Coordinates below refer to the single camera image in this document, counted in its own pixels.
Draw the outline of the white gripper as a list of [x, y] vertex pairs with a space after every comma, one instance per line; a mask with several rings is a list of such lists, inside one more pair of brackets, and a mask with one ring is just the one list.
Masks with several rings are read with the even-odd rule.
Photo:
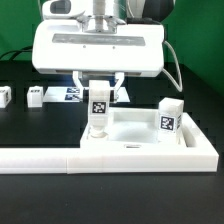
[[44, 74], [73, 72], [80, 99], [89, 98], [82, 73], [115, 73], [110, 102], [116, 103], [125, 73], [155, 77], [164, 67], [164, 27], [128, 23], [125, 0], [47, 0], [42, 13], [33, 66]]

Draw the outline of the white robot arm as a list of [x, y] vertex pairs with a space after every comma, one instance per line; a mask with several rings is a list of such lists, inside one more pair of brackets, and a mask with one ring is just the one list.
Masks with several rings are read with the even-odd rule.
[[175, 0], [47, 0], [42, 5], [32, 63], [42, 74], [112, 76], [112, 99], [126, 76], [155, 77], [164, 68], [165, 28]]

